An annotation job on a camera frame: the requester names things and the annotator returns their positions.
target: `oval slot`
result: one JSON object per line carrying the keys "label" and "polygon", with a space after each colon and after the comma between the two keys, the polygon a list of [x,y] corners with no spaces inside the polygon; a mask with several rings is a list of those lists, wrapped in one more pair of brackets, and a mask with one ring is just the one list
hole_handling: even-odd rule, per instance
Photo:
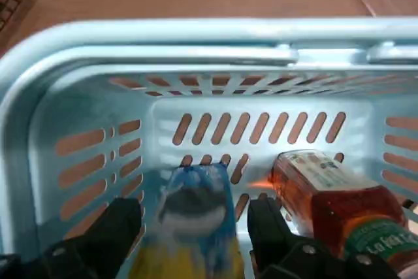
{"label": "oval slot", "polygon": [[308,143],[315,142],[316,138],[318,137],[319,132],[321,132],[321,129],[326,119],[327,119],[327,114],[325,114],[324,112],[320,112],[316,116],[315,122],[313,123],[311,130],[309,131],[309,134],[306,137],[306,141]]}
{"label": "oval slot", "polygon": [[328,131],[327,137],[325,140],[327,143],[333,143],[339,134],[344,121],[346,120],[346,114],[343,112],[337,113],[334,122],[331,125],[331,128]]}
{"label": "oval slot", "polygon": [[100,154],[68,169],[59,174],[58,185],[61,189],[67,188],[84,179],[91,173],[102,169],[105,166],[105,155]]}
{"label": "oval slot", "polygon": [[229,163],[231,162],[230,155],[229,154],[224,154],[221,158],[221,162],[224,163],[228,167]]}
{"label": "oval slot", "polygon": [[261,138],[261,135],[263,134],[264,128],[266,127],[266,124],[268,122],[268,113],[264,112],[259,116],[259,119],[257,120],[257,123],[255,124],[253,133],[249,137],[249,142],[251,144],[257,144]]}
{"label": "oval slot", "polygon": [[202,142],[202,139],[204,137],[204,134],[206,130],[208,129],[210,120],[212,119],[210,114],[204,114],[196,128],[195,134],[193,135],[193,138],[191,139],[191,142],[194,145],[199,145]]}
{"label": "oval slot", "polygon": [[180,166],[181,167],[190,166],[192,161],[193,161],[193,158],[191,157],[191,155],[186,155],[183,157],[182,162],[180,163]]}
{"label": "oval slot", "polygon": [[141,146],[141,139],[135,139],[131,142],[127,142],[119,147],[119,156],[123,157],[127,154],[137,150]]}
{"label": "oval slot", "polygon": [[242,155],[240,161],[236,164],[233,175],[231,176],[232,184],[239,183],[243,174],[243,168],[246,166],[247,162],[248,162],[248,155],[247,154]]}
{"label": "oval slot", "polygon": [[213,145],[218,145],[221,142],[221,139],[223,137],[223,134],[225,133],[225,130],[227,129],[229,122],[231,120],[231,115],[228,113],[222,114],[221,119],[219,119],[219,122],[217,123],[216,129],[214,134],[212,135],[211,142]]}
{"label": "oval slot", "polygon": [[104,139],[104,129],[70,135],[58,141],[56,152],[58,156],[66,156],[79,150],[83,150],[84,148],[99,144]]}
{"label": "oval slot", "polygon": [[120,177],[125,178],[128,174],[132,173],[136,168],[138,168],[142,163],[142,158],[139,156],[134,160],[128,162],[120,169]]}
{"label": "oval slot", "polygon": [[99,218],[101,214],[105,212],[107,206],[108,203],[104,203],[96,208],[93,212],[89,213],[85,218],[83,218],[83,220],[77,223],[64,235],[64,240],[83,235],[91,227],[91,225],[93,225],[97,218]]}
{"label": "oval slot", "polygon": [[212,162],[212,156],[204,155],[201,160],[201,165],[202,166],[210,165],[211,162]]}
{"label": "oval slot", "polygon": [[140,126],[141,126],[141,120],[139,119],[124,122],[122,124],[119,124],[118,133],[119,135],[123,135],[129,132],[135,131],[135,130],[139,130]]}
{"label": "oval slot", "polygon": [[191,115],[184,114],[172,138],[172,143],[174,145],[180,145],[183,142],[184,136],[187,132],[187,129],[189,129],[190,123],[191,123]]}
{"label": "oval slot", "polygon": [[306,112],[301,112],[298,115],[298,118],[295,121],[295,124],[292,127],[292,130],[290,131],[289,136],[287,137],[287,142],[289,144],[294,144],[298,140],[298,137],[300,135],[300,132],[302,131],[306,119],[308,119],[308,115]]}
{"label": "oval slot", "polygon": [[129,194],[131,194],[132,192],[134,192],[134,190],[136,190],[137,187],[139,187],[139,185],[141,185],[142,179],[143,179],[143,175],[139,174],[135,179],[126,183],[126,185],[122,188],[120,195],[122,197],[126,197]]}
{"label": "oval slot", "polygon": [[236,124],[235,130],[231,135],[231,143],[238,144],[241,140],[242,134],[246,130],[247,124],[249,122],[249,114],[247,112],[243,113]]}
{"label": "oval slot", "polygon": [[249,195],[242,194],[238,202],[236,202],[236,205],[235,205],[235,221],[236,222],[241,218],[241,215],[248,203],[248,200],[249,200]]}
{"label": "oval slot", "polygon": [[130,90],[138,90],[144,88],[144,86],[139,84],[137,81],[131,80],[129,78],[111,78],[109,82],[123,88],[129,88]]}
{"label": "oval slot", "polygon": [[101,179],[100,181],[81,191],[78,195],[71,197],[63,204],[61,210],[59,211],[61,220],[66,221],[73,217],[77,212],[82,210],[86,205],[88,205],[103,192],[105,192],[106,187],[106,180]]}
{"label": "oval slot", "polygon": [[283,131],[283,128],[286,125],[287,119],[289,118],[289,115],[286,112],[282,112],[279,117],[277,118],[276,123],[274,124],[273,130],[268,137],[268,141],[271,144],[277,143],[281,132]]}

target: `yellow package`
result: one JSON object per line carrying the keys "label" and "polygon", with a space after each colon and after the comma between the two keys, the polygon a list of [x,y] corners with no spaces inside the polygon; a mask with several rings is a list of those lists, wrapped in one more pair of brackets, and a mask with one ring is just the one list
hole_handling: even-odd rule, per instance
{"label": "yellow package", "polygon": [[129,279],[242,279],[226,166],[173,171]]}

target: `basket handle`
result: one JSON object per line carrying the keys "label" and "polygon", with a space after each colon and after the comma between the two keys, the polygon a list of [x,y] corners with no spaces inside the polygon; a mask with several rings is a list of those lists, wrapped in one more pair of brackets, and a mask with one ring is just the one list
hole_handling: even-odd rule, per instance
{"label": "basket handle", "polygon": [[418,46],[397,46],[394,42],[384,42],[367,51],[367,61],[377,64],[416,64]]}

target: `green label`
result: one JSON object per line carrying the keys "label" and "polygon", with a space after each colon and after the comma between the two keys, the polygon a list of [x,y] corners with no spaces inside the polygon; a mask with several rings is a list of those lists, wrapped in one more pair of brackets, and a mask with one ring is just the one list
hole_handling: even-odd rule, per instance
{"label": "green label", "polygon": [[351,253],[370,252],[388,259],[398,252],[418,250],[418,236],[389,219],[366,222],[350,233],[344,257]]}

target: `basket slot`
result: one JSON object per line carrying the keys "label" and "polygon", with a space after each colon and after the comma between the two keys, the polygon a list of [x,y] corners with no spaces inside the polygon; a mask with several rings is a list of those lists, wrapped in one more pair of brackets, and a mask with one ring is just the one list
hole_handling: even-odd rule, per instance
{"label": "basket slot", "polygon": [[236,202],[236,205],[235,205],[235,221],[236,222],[241,218],[241,215],[245,207],[247,206],[248,201],[249,201],[249,195],[245,193],[245,194],[242,194],[238,202]]}
{"label": "basket slot", "polygon": [[259,142],[261,135],[263,134],[263,131],[268,122],[268,119],[269,119],[269,115],[267,112],[264,112],[259,116],[259,119],[257,120],[257,123],[255,124],[253,133],[249,137],[249,142],[251,144],[257,144]]}
{"label": "basket slot", "polygon": [[334,160],[339,161],[340,163],[342,163],[344,161],[344,154],[343,153],[335,154]]}
{"label": "basket slot", "polygon": [[99,154],[94,158],[65,169],[59,174],[58,182],[60,188],[65,189],[70,187],[71,185],[91,175],[95,171],[102,169],[105,166],[105,163],[105,155]]}
{"label": "basket slot", "polygon": [[238,184],[244,173],[244,167],[247,165],[249,157],[247,154],[242,155],[240,161],[236,164],[233,175],[231,176],[231,183]]}
{"label": "basket slot", "polygon": [[202,139],[204,137],[204,134],[206,130],[208,129],[210,120],[212,119],[210,114],[203,114],[197,128],[195,131],[195,134],[193,135],[193,138],[191,139],[191,142],[194,145],[199,145],[202,142]]}
{"label": "basket slot", "polygon": [[56,145],[58,156],[66,156],[105,140],[104,129],[79,133],[60,139]]}
{"label": "basket slot", "polygon": [[383,159],[392,165],[404,168],[413,172],[418,172],[418,161],[404,156],[395,155],[392,153],[384,153]]}
{"label": "basket slot", "polygon": [[219,122],[217,123],[214,134],[212,135],[211,142],[213,145],[217,145],[221,142],[230,120],[231,115],[229,113],[222,114],[221,118],[219,119]]}
{"label": "basket slot", "polygon": [[234,132],[231,135],[231,143],[238,144],[241,140],[244,131],[246,130],[247,124],[249,122],[249,114],[247,112],[241,114],[238,123],[234,129]]}
{"label": "basket slot", "polygon": [[325,123],[325,120],[327,119],[327,114],[324,112],[320,112],[315,119],[315,122],[313,123],[308,136],[306,137],[306,141],[308,143],[315,142],[316,138],[318,137],[319,132],[321,132],[321,129]]}
{"label": "basket slot", "polygon": [[223,154],[221,158],[221,162],[224,163],[228,167],[229,163],[231,162],[231,156],[229,154]]}
{"label": "basket slot", "polygon": [[210,165],[211,162],[212,162],[212,156],[206,154],[206,155],[203,155],[200,165],[202,166]]}
{"label": "basket slot", "polygon": [[80,222],[71,227],[67,233],[64,235],[64,240],[69,238],[79,237],[83,235],[93,223],[100,217],[100,215],[106,210],[108,203],[103,203],[98,208],[90,212],[86,217],[84,217]]}
{"label": "basket slot", "polygon": [[335,141],[345,120],[346,120],[346,114],[344,112],[337,113],[334,119],[334,122],[332,123],[331,128],[329,129],[329,132],[327,136],[325,137],[325,140],[327,141],[327,143],[333,143]]}
{"label": "basket slot", "polygon": [[125,178],[126,176],[131,174],[135,169],[139,168],[141,164],[142,164],[142,158],[141,156],[138,156],[137,158],[131,160],[130,162],[122,166],[119,172],[119,176],[121,178]]}
{"label": "basket slot", "polygon": [[418,140],[410,137],[399,137],[396,135],[385,135],[385,143],[411,151],[418,151]]}
{"label": "basket slot", "polygon": [[119,147],[119,156],[121,157],[126,156],[127,154],[130,154],[131,152],[134,152],[135,150],[140,148],[140,146],[141,146],[140,138],[127,142]]}
{"label": "basket slot", "polygon": [[274,127],[270,133],[270,136],[268,137],[268,141],[271,144],[277,143],[278,139],[280,138],[281,132],[283,131],[287,119],[289,119],[289,115],[286,112],[282,112],[274,124]]}
{"label": "basket slot", "polygon": [[118,133],[119,135],[124,135],[126,133],[139,130],[140,126],[141,126],[141,120],[132,120],[132,121],[124,122],[122,124],[119,124]]}
{"label": "basket slot", "polygon": [[138,174],[135,178],[133,178],[132,180],[130,180],[128,183],[124,185],[124,187],[121,190],[120,195],[122,197],[128,197],[130,194],[132,194],[132,192],[134,192],[134,190],[136,190],[139,187],[139,185],[141,185],[143,179],[144,179],[143,175]]}
{"label": "basket slot", "polygon": [[183,118],[181,119],[180,123],[178,124],[177,130],[172,138],[172,143],[174,145],[180,145],[183,140],[184,136],[187,132],[187,129],[189,128],[191,123],[191,115],[190,114],[184,114]]}
{"label": "basket slot", "polygon": [[95,184],[87,187],[78,195],[66,201],[59,212],[62,220],[66,221],[75,215],[80,209],[87,206],[92,200],[102,195],[107,189],[107,181],[100,179]]}
{"label": "basket slot", "polygon": [[190,166],[192,162],[193,162],[193,158],[191,157],[191,155],[186,155],[183,157],[182,162],[180,163],[180,166],[187,167],[187,166]]}
{"label": "basket slot", "polygon": [[295,124],[292,127],[291,132],[289,133],[289,136],[287,137],[287,142],[289,144],[294,144],[298,140],[299,134],[302,131],[306,120],[308,119],[308,115],[306,112],[301,112],[298,115],[298,118],[295,121]]}

